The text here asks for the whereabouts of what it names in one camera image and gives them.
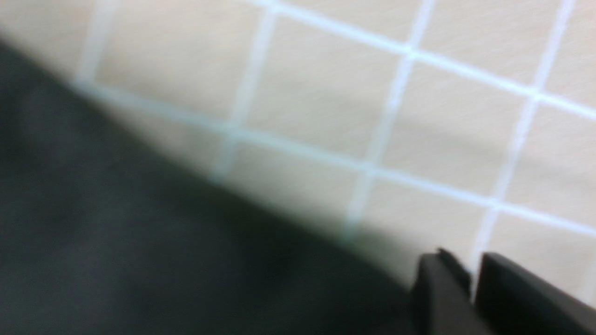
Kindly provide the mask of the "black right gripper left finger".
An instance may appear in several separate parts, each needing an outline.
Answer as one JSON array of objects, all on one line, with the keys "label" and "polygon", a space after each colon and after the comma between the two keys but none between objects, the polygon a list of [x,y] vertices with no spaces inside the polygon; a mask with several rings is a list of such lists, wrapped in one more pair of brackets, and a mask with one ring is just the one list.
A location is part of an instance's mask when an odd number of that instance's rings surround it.
[{"label": "black right gripper left finger", "polygon": [[410,291],[409,317],[415,335],[490,335],[470,301],[471,276],[449,251],[419,258]]}]

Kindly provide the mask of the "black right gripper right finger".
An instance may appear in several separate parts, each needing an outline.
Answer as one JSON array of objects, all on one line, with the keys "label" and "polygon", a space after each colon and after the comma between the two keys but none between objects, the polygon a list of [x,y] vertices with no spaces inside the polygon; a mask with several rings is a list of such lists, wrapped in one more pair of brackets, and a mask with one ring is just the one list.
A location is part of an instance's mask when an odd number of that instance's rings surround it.
[{"label": "black right gripper right finger", "polygon": [[498,253],[484,253],[474,309],[496,335],[594,335],[594,308]]}]

